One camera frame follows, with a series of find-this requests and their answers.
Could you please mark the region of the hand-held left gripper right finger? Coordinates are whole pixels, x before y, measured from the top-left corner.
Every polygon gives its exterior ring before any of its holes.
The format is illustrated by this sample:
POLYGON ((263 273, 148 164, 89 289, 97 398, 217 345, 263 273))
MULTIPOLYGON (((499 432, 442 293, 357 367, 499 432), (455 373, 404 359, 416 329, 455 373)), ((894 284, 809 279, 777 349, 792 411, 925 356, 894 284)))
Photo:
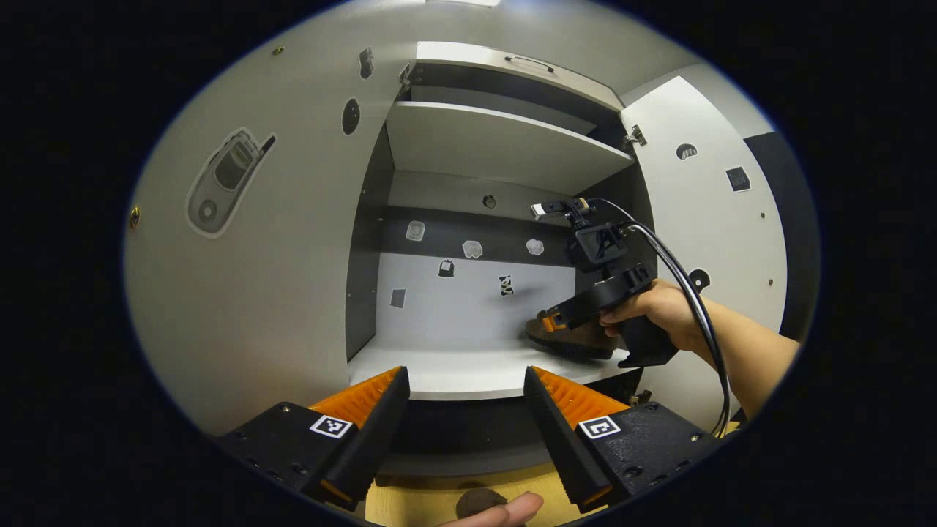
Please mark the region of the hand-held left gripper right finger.
POLYGON ((545 368, 526 368, 524 397, 581 513, 656 490, 722 443, 656 401, 626 405, 545 368))

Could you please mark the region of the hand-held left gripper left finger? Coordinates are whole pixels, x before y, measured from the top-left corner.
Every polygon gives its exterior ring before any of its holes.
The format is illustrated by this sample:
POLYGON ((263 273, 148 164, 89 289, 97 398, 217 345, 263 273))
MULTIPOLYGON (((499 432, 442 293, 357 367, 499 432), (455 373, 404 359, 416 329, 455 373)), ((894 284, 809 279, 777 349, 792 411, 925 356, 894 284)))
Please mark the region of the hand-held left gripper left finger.
POLYGON ((384 464, 409 397, 398 366, 311 406, 274 404, 215 443, 283 487, 352 512, 384 464))

